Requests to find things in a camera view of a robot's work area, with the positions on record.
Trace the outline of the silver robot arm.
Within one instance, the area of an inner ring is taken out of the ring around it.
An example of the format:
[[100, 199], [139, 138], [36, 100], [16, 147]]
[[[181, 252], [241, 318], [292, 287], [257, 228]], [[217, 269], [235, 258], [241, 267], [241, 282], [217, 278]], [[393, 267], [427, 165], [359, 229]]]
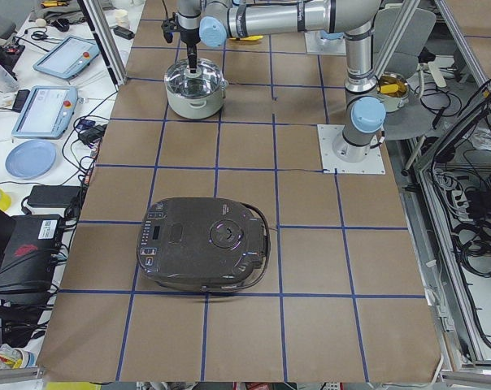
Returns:
[[229, 38], [309, 31], [343, 33], [349, 121], [332, 147], [334, 154], [348, 163], [359, 163], [367, 157], [372, 138], [385, 119], [383, 106], [373, 95], [377, 80], [372, 65], [372, 20], [379, 2], [179, 1], [176, 5], [172, 17], [174, 31], [187, 46], [190, 66], [197, 62], [199, 42], [218, 47]]

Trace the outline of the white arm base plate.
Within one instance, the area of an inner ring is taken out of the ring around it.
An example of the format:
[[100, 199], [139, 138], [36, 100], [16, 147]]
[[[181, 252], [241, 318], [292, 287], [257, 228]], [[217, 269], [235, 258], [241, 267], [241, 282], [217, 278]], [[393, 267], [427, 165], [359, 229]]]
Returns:
[[350, 145], [343, 137], [344, 125], [318, 124], [322, 171], [326, 174], [384, 175], [385, 165], [376, 135], [365, 146]]

